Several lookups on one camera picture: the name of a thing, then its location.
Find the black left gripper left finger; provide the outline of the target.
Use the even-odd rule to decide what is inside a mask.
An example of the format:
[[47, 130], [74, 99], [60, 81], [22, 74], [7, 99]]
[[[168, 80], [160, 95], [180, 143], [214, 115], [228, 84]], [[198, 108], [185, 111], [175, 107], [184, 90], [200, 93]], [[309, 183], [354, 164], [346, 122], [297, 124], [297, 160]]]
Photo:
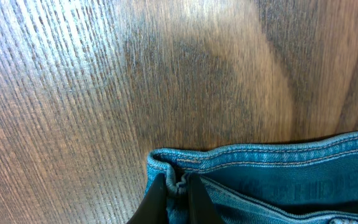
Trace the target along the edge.
[[158, 174], [127, 224], [167, 223], [167, 187], [164, 175]]

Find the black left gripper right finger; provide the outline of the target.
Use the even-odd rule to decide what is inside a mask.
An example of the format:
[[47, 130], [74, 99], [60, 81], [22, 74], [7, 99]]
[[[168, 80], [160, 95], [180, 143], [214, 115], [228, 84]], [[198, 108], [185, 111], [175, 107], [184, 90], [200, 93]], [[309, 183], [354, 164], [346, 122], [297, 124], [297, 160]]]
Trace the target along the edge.
[[191, 224], [224, 224], [196, 174], [190, 174], [188, 177], [188, 202]]

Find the light blue denim jeans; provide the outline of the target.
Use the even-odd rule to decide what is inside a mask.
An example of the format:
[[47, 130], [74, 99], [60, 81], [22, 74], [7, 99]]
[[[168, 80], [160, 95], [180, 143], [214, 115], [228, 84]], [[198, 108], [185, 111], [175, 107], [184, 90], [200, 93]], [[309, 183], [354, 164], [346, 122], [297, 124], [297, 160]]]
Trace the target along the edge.
[[148, 181], [159, 174], [170, 223], [190, 221], [190, 174], [226, 223], [358, 223], [358, 131], [301, 144], [156, 149], [147, 156]]

